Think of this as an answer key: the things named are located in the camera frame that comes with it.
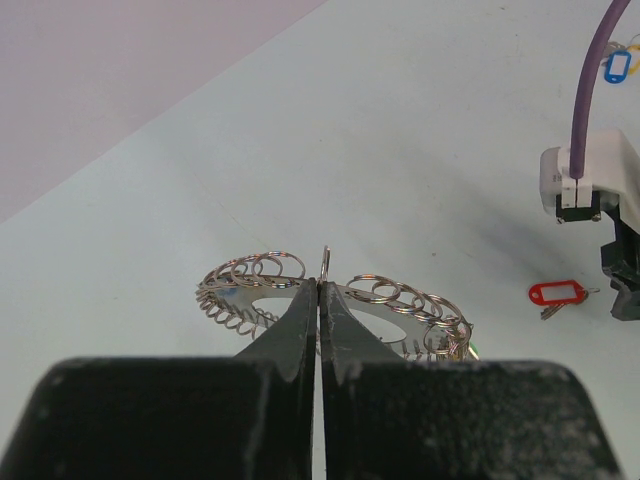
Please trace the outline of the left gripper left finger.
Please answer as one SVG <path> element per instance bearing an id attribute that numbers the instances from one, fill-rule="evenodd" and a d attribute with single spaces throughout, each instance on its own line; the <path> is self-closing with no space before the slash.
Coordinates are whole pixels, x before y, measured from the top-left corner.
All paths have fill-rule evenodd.
<path id="1" fill-rule="evenodd" d="M 308 479 L 317 287 L 232 357 L 77 357 L 37 384 L 12 479 Z"/>

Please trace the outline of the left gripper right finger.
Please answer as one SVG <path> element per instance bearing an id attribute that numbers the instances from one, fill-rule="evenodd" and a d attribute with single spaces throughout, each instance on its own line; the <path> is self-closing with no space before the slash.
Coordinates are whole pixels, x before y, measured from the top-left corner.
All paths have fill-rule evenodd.
<path id="1" fill-rule="evenodd" d="M 544 361 L 424 362 L 332 296 L 320 315 L 331 479 L 619 479 L 591 400 Z"/>

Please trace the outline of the red tagged key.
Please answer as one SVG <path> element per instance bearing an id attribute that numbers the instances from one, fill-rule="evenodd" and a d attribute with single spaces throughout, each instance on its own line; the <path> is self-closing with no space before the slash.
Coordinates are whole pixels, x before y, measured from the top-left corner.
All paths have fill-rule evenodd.
<path id="1" fill-rule="evenodd" d="M 587 288 L 578 281 L 559 280 L 533 284 L 528 289 L 529 300 L 541 308 L 540 319 L 546 321 L 569 305 L 580 305 L 599 288 Z"/>

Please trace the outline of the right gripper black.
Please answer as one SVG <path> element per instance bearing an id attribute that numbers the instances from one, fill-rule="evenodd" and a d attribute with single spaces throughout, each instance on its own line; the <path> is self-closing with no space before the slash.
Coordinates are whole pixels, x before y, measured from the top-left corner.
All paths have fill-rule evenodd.
<path id="1" fill-rule="evenodd" d="M 620 321 L 638 321 L 639 234 L 622 220 L 617 198 L 606 197 L 603 211 L 614 226 L 614 240 L 600 250 L 602 271 L 617 291 L 611 315 Z"/>

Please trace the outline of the metal disc keyring holder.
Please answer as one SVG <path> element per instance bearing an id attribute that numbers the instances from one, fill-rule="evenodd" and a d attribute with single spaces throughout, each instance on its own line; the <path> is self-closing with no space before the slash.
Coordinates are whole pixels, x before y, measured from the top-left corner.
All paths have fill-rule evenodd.
<path id="1" fill-rule="evenodd" d="M 328 310 L 322 303 L 334 296 L 348 315 L 364 313 L 395 328 L 395 336 L 378 335 L 377 340 L 407 361 L 455 361 L 455 346 L 472 343 L 473 325 L 452 301 L 378 274 L 355 275 L 344 285 L 331 282 L 330 259 L 331 251 L 325 248 L 312 290 L 320 315 Z M 216 324 L 256 339 L 281 318 L 263 303 L 292 299 L 309 280 L 305 264 L 292 253 L 254 253 L 209 271 L 197 284 L 195 300 Z"/>

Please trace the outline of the green yellow tagged keys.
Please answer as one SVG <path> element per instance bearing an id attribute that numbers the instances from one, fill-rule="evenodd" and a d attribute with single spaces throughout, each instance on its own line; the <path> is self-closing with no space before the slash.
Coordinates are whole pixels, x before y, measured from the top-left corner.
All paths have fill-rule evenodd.
<path id="1" fill-rule="evenodd" d="M 479 361 L 480 357 L 471 342 L 460 342 L 451 352 L 451 358 L 455 361 Z"/>

